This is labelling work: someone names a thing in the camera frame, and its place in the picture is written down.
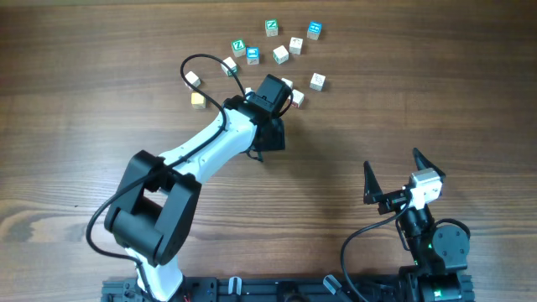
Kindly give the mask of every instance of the white robotic arm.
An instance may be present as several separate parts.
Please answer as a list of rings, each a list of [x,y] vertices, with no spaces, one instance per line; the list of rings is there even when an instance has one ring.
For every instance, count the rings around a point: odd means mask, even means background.
[[[205,184],[229,159],[244,152],[252,146],[255,138],[257,125],[254,125],[249,117],[237,110],[224,109],[227,115],[226,131],[222,132],[214,141],[209,143],[200,152],[190,157],[185,163],[174,169],[179,173],[193,175],[196,180]],[[222,115],[205,129],[196,134],[188,142],[179,147],[164,152],[160,157],[165,158],[165,164],[171,164],[181,156],[205,142],[218,128],[222,126]],[[132,248],[126,248],[129,255],[142,261],[143,270],[147,276],[151,294],[160,300],[168,301],[183,282],[183,274],[179,269],[177,255],[165,265],[151,266],[147,258],[137,253]],[[138,286],[145,290],[140,272],[138,271]]]
[[[141,151],[129,162],[119,190],[137,181],[139,185],[110,205],[105,228],[139,260],[143,272],[137,268],[138,286],[153,299],[172,299],[183,283],[176,253],[190,231],[201,186],[237,154],[284,149],[279,116],[290,93],[284,82],[268,75],[248,101],[227,99],[216,119],[188,142],[159,157]],[[150,174],[155,176],[139,182]],[[145,190],[165,193],[164,206],[144,197]]]

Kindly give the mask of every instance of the white cube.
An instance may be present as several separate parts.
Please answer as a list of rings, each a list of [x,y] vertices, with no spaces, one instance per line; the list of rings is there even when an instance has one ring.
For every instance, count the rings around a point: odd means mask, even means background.
[[[189,72],[185,75],[185,78],[186,80],[191,83],[193,86],[195,87],[198,87],[200,84],[201,84],[201,80],[200,78],[194,73],[194,72]]]
[[[244,95],[247,95],[249,92],[252,92],[252,91],[253,90],[252,90],[251,87],[246,87],[246,88],[244,88]]]
[[[226,63],[229,66],[229,68],[233,70],[233,72],[237,73],[237,64],[235,64],[235,61],[233,61],[232,57],[228,57],[227,59],[225,59],[224,63]],[[229,69],[226,68],[224,64],[221,64],[221,66],[222,66],[222,70],[224,70],[227,76],[232,76],[231,71],[229,71]]]
[[[310,88],[313,88],[317,91],[322,90],[322,86],[325,85],[325,76],[314,73],[311,78]]]
[[[285,46],[281,45],[274,50],[274,59],[278,64],[282,64],[289,59],[289,52],[287,52]]]
[[[300,55],[303,41],[304,40],[301,38],[291,38],[291,42],[289,43],[289,52],[291,54]]]
[[[300,107],[300,104],[302,104],[303,101],[304,101],[304,93],[294,89],[293,90],[293,102],[291,103],[291,106],[298,108]]]
[[[278,35],[278,20],[271,19],[265,21],[265,30],[267,31],[267,37],[274,37]]]
[[[282,78],[282,81],[284,81],[285,84],[287,84],[287,86],[288,86],[289,88],[293,89],[293,81],[289,81],[289,80],[287,80],[287,79],[285,79],[285,78]]]

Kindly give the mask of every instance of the wooden table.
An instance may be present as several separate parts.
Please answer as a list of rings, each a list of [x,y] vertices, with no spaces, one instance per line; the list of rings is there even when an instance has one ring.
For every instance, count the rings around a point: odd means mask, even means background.
[[[468,273],[479,301],[537,299],[537,22],[532,3],[183,3],[0,10],[0,297],[95,301],[131,263],[86,244],[95,209],[140,149],[160,154],[204,128],[181,61],[232,55],[244,39],[261,65],[236,59],[245,86],[271,73],[305,93],[285,115],[287,149],[241,155],[203,187],[180,250],[189,276],[338,273],[353,231],[383,219],[362,203],[362,163],[386,191],[420,150],[447,174],[435,218],[472,229]],[[277,18],[279,36],[263,21]],[[305,38],[277,65],[272,49]],[[220,66],[187,66],[218,101],[238,93]],[[314,72],[323,92],[309,88]],[[97,244],[121,251],[102,219]],[[394,226],[347,251],[354,273],[396,273],[412,258]]]

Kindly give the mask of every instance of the small cube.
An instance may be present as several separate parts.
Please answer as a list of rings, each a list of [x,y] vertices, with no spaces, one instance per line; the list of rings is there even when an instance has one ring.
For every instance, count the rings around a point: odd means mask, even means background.
[[[189,72],[185,75],[185,78],[186,80],[191,83],[193,86],[195,87],[198,87],[200,84],[201,84],[201,80],[200,78],[194,73],[194,72]]]
[[[246,88],[244,88],[244,95],[247,95],[249,92],[252,92],[252,91],[253,90],[252,90],[251,87],[246,87]]]
[[[282,64],[289,59],[289,52],[287,52],[285,46],[281,45],[274,50],[274,59],[278,64]]]
[[[297,91],[296,89],[293,89],[293,102],[291,103],[291,106],[295,108],[299,108],[300,104],[304,101],[304,93]]]
[[[265,30],[267,31],[267,37],[274,37],[278,35],[278,21],[276,19],[265,21]]]
[[[313,88],[317,91],[321,91],[323,85],[325,85],[325,76],[314,73],[311,78],[310,88]]]
[[[259,48],[257,47],[248,47],[246,49],[246,61],[249,65],[259,64]]]
[[[321,34],[322,24],[311,21],[310,27],[308,28],[308,38],[310,39],[319,39],[319,34]]]
[[[232,57],[228,57],[227,59],[225,59],[224,63],[226,63],[229,66],[229,68],[231,68],[233,70],[233,72],[237,73],[237,64],[235,64],[235,62],[233,61]],[[226,73],[227,76],[232,76],[231,71],[229,71],[229,69],[226,68],[226,66],[224,66],[224,64],[221,64],[221,66],[222,66],[222,70],[224,70],[224,72]]]
[[[197,92],[192,92],[190,102],[192,103],[192,107],[194,107],[194,109],[205,108],[205,97]]]
[[[289,81],[289,80],[287,80],[287,79],[285,79],[285,78],[282,78],[282,81],[284,81],[285,84],[287,84],[287,86],[288,86],[289,88],[293,89],[293,81]]]
[[[243,40],[237,40],[232,42],[233,54],[235,57],[241,57],[246,54],[246,45]]]
[[[302,42],[303,40],[301,38],[291,38],[291,43],[289,43],[289,52],[291,54],[300,55],[300,51],[302,50]]]

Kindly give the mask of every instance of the wooden surface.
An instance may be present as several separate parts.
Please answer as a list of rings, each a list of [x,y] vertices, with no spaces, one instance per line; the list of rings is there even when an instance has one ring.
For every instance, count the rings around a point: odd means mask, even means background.
[[[190,107],[181,61],[261,49],[239,75],[254,89],[291,79],[303,108],[285,115],[287,150],[227,163],[203,187],[180,266],[189,276],[337,273],[346,236],[381,219],[362,203],[362,162],[385,190],[415,170],[418,147],[447,174],[435,218],[472,229],[479,301],[537,299],[537,8],[530,2],[186,3],[0,10],[0,300],[95,301],[133,265],[83,237],[140,149],[181,145],[216,115]],[[277,18],[278,37],[263,21]],[[309,21],[321,39],[276,65],[271,51]],[[188,64],[223,101],[232,79]],[[326,76],[323,92],[309,88]],[[119,251],[103,230],[96,242]],[[393,226],[356,239],[354,273],[396,273],[412,258]]]

